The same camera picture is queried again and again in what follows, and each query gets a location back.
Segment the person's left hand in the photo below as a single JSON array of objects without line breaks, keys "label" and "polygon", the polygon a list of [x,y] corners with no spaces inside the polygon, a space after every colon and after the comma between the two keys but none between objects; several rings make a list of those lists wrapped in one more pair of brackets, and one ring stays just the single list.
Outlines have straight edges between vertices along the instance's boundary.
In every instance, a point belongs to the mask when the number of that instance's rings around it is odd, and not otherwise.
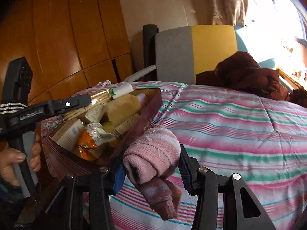
[{"label": "person's left hand", "polygon": [[[40,135],[36,133],[35,143],[31,148],[32,158],[29,161],[29,166],[34,172],[38,172],[41,169],[41,151]],[[23,162],[25,158],[24,153],[10,148],[7,142],[1,142],[1,177],[12,186],[20,186],[13,164]]]}]

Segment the person's left forearm sleeve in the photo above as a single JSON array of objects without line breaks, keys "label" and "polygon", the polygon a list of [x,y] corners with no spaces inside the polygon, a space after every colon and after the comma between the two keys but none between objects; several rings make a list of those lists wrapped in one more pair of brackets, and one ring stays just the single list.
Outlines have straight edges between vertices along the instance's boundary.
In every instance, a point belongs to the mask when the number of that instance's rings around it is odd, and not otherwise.
[{"label": "person's left forearm sleeve", "polygon": [[1,229],[14,228],[25,202],[21,188],[1,178]]}]

